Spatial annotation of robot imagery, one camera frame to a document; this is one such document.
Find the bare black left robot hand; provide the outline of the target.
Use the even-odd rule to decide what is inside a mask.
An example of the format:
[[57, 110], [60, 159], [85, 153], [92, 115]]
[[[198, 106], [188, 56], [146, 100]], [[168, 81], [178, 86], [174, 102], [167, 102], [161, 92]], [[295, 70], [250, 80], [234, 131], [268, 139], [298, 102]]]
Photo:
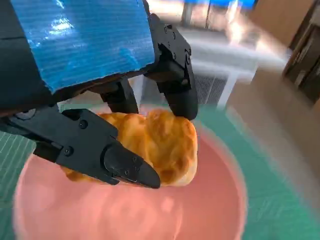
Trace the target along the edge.
[[145, 0], [3, 0], [0, 129], [74, 181], [187, 185], [198, 165], [191, 53]]

